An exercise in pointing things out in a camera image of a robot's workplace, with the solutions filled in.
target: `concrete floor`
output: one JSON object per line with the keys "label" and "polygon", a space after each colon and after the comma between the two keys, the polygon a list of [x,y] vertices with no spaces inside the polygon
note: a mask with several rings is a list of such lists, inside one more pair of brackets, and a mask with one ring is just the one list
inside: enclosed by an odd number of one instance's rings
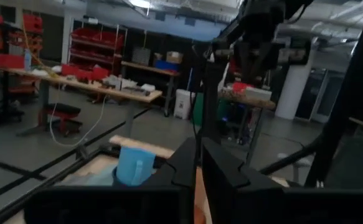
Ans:
{"label": "concrete floor", "polygon": [[[52,89],[50,94],[50,99],[55,102],[58,91]],[[78,120],[84,122],[81,134],[72,135],[69,138],[63,138],[60,135],[57,137],[58,141],[62,143],[75,143],[97,121],[101,105],[93,105],[86,100],[86,96],[76,93],[61,92],[59,97],[62,103],[82,108],[78,117]],[[16,137],[15,132],[17,130],[31,126],[36,122],[37,104],[23,106],[21,109],[26,112],[21,123],[6,124],[0,127],[0,162],[33,171],[73,149],[73,147],[57,145],[51,139],[50,134],[43,131],[25,138]],[[144,109],[141,107],[135,112],[137,114]],[[125,120],[126,110],[126,105],[105,105],[103,119],[86,138],[94,138],[122,123]],[[95,150],[100,144],[106,143],[111,136],[122,135],[124,131],[123,127],[113,131],[89,146],[88,150]],[[252,159],[252,167],[259,169],[275,162],[277,154],[280,152],[292,153],[301,149],[301,144],[310,143],[320,131],[321,125],[319,124],[286,121],[274,118],[271,113],[266,113],[262,133]],[[185,138],[191,136],[193,136],[193,131],[189,121],[172,117],[165,118],[159,109],[151,109],[134,120],[132,138],[140,141],[176,150]],[[42,175],[53,176],[72,162],[74,162],[74,156],[43,171]],[[307,172],[308,169],[302,170],[300,182],[304,182]],[[287,167],[275,175],[292,179],[292,169]],[[21,175],[0,169],[0,188],[21,177]],[[31,179],[0,195],[0,208],[40,183],[38,180]]]}

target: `black metal frame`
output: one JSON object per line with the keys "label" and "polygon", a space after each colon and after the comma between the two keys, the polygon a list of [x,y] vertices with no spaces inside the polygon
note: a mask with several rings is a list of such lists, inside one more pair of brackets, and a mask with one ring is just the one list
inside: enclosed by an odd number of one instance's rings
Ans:
{"label": "black metal frame", "polygon": [[[18,212],[20,212],[24,205],[27,203],[27,201],[39,190],[49,187],[51,185],[56,184],[57,182],[60,182],[66,176],[73,174],[74,172],[78,171],[80,168],[91,162],[94,158],[100,155],[104,156],[110,156],[114,158],[119,158],[120,154],[120,147],[116,148],[115,150],[107,150],[107,149],[97,149],[90,155],[88,155],[85,159],[82,159],[76,155],[76,161],[68,166],[66,169],[59,172],[57,175],[47,179],[45,182],[34,188],[33,190],[29,191],[28,193],[21,196],[19,199],[7,204],[4,208],[0,210],[0,223],[4,223],[6,220],[10,219],[14,215],[16,215]],[[163,157],[156,156],[154,161],[154,167],[159,168],[166,162],[166,159]]]}
{"label": "black metal frame", "polygon": [[308,155],[315,158],[307,176],[305,186],[315,187],[317,181],[323,182],[331,166],[334,154],[339,145],[351,111],[353,103],[359,97],[359,88],[363,84],[363,30],[358,40],[356,50],[350,60],[349,67],[343,79],[342,87],[336,98],[334,108],[322,133],[302,150],[260,170],[262,174],[269,175]]}

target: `blue cup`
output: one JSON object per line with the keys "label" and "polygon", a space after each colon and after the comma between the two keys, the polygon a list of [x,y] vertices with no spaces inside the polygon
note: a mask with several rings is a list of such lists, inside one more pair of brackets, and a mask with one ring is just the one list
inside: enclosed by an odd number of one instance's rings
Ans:
{"label": "blue cup", "polygon": [[147,180],[154,166],[155,154],[142,149],[122,147],[116,178],[125,185],[137,186]]}

